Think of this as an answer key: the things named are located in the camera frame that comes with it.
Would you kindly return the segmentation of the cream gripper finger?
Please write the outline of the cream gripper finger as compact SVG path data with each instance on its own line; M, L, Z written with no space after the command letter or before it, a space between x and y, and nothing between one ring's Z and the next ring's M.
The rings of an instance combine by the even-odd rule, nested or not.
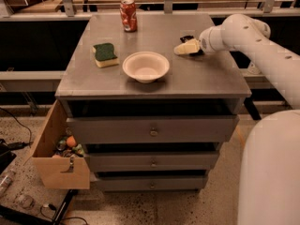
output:
M177 55L197 53L201 49L198 39L193 38L185 43L176 46L173 51Z

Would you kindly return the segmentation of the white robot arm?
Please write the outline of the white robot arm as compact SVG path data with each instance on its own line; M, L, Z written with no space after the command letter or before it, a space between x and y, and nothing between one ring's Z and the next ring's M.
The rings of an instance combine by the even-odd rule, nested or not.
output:
M247 136L237 225L300 225L300 56L269 37L266 23L233 14L173 49L243 53L291 106L264 117Z

